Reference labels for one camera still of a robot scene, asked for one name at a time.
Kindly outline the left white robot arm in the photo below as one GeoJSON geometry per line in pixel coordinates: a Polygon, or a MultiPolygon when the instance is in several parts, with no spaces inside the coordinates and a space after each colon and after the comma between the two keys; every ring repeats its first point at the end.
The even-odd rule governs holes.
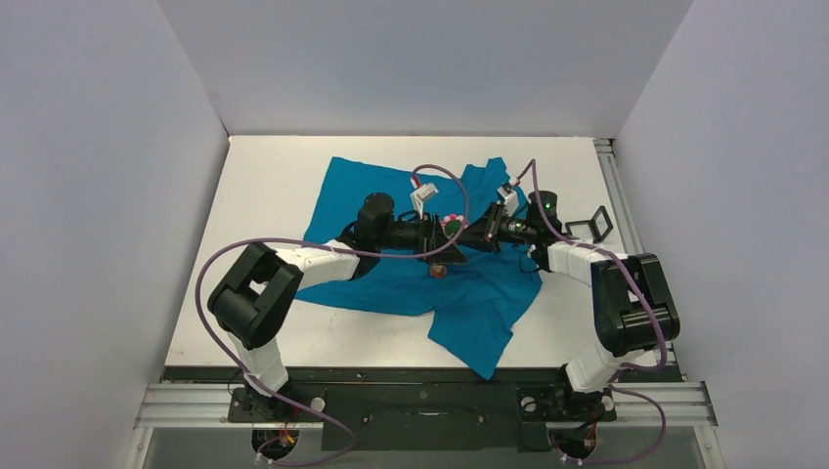
{"type": "Polygon", "coordinates": [[[275,250],[267,241],[246,246],[213,289],[208,311],[227,331],[255,391],[254,408],[279,420],[291,407],[289,379],[277,334],[298,291],[367,275],[385,250],[409,251],[431,266],[464,265],[467,257],[449,243],[438,216],[410,221],[394,215],[390,195],[368,195],[354,222],[319,248],[275,250]]]}

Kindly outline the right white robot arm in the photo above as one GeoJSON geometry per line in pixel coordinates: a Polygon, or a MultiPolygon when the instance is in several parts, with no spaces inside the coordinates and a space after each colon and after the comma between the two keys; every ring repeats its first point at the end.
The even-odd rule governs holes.
{"type": "Polygon", "coordinates": [[[498,252],[503,244],[528,247],[541,272],[575,280],[589,288],[593,337],[566,363],[567,381],[551,391],[553,408],[575,417],[624,368],[652,350],[661,351],[676,338],[680,322],[659,259],[648,253],[614,253],[581,241],[557,217],[555,192],[530,194],[524,206],[507,212],[505,201],[493,202],[464,228],[458,243],[482,252],[498,252]]]}

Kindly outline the blue t-shirt garment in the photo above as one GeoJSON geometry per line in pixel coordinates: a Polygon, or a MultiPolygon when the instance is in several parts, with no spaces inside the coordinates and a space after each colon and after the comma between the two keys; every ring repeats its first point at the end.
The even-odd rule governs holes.
{"type": "MultiPolygon", "coordinates": [[[[333,157],[305,239],[328,241],[355,220],[365,198],[392,197],[396,213],[411,210],[407,171],[333,157]]],[[[444,278],[432,277],[416,260],[383,259],[362,278],[300,291],[298,299],[324,306],[420,316],[431,313],[428,337],[483,378],[491,377],[511,340],[512,327],[539,294],[541,276],[529,269],[522,249],[500,253],[465,250],[469,261],[444,278]]]]}

